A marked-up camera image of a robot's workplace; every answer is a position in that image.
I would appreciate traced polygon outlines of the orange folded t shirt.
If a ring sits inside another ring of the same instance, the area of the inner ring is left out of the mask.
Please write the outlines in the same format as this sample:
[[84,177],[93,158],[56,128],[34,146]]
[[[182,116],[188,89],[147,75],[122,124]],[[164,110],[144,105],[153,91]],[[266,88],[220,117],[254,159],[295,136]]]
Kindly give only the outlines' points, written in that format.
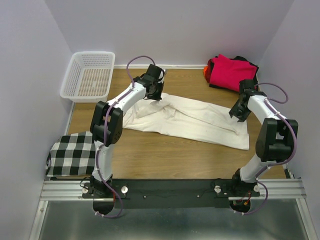
[[210,76],[210,69],[209,69],[209,66],[206,65],[204,68],[203,68],[203,75],[205,78],[207,78],[208,76]]

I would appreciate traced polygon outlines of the black white checkered cloth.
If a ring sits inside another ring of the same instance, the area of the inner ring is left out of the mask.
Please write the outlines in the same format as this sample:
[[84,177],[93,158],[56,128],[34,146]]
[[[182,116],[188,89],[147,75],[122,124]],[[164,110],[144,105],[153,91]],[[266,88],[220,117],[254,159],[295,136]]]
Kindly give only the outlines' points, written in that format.
[[49,151],[45,174],[49,178],[91,175],[95,156],[91,132],[63,135]]

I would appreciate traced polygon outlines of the white t shirt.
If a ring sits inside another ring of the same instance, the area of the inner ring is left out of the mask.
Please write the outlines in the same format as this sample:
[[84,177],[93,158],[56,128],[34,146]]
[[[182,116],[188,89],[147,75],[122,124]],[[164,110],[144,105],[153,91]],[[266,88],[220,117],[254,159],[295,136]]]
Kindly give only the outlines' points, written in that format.
[[230,117],[229,108],[167,93],[161,97],[134,104],[123,117],[123,127],[249,150],[247,123]]

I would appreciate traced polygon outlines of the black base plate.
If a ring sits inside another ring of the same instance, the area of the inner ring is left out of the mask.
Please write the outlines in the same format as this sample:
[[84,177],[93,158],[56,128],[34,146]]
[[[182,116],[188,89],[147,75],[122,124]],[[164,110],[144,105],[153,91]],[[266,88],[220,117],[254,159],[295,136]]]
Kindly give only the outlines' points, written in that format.
[[232,199],[260,196],[256,183],[231,179],[125,179],[91,178],[82,189],[85,199],[110,199],[116,208],[228,208]]

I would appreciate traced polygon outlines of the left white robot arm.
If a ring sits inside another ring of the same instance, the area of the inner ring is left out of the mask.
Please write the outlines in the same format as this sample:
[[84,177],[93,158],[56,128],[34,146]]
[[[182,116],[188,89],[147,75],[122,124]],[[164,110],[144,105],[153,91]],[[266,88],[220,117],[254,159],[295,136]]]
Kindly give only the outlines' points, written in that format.
[[96,104],[90,125],[95,145],[95,163],[90,184],[99,197],[104,198],[109,194],[118,196],[108,181],[113,175],[113,151],[123,132],[124,115],[140,100],[160,101],[165,75],[165,69],[150,64],[147,71],[133,78],[121,94]]

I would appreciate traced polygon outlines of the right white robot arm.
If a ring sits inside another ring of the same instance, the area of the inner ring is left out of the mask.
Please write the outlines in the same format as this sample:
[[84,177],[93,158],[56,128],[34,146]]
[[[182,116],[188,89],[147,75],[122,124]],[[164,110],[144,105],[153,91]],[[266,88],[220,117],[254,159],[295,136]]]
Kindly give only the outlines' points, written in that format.
[[230,191],[236,196],[252,191],[260,176],[274,166],[290,162],[297,151],[298,122],[286,118],[271,102],[272,99],[260,91],[253,80],[240,81],[239,98],[229,115],[243,123],[253,113],[261,123],[261,129],[254,156],[232,176]]

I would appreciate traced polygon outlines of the white plastic basket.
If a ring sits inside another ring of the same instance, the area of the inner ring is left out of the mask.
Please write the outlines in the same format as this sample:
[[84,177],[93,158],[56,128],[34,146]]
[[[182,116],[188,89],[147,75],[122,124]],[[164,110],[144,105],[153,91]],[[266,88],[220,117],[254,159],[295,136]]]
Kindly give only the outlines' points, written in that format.
[[60,97],[74,103],[105,102],[110,92],[115,54],[79,51],[72,55],[60,89]]

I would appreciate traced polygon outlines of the aluminium frame rail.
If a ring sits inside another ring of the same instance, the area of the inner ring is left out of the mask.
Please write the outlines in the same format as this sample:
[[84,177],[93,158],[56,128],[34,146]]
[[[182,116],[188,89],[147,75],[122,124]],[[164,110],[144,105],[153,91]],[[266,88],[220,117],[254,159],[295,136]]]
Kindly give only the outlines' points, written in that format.
[[[301,179],[261,179],[260,196],[257,200],[262,200],[266,196],[266,186],[268,199],[305,199],[307,197],[303,181]],[[82,188],[78,180],[56,180],[45,181],[40,193],[41,201],[85,201]]]

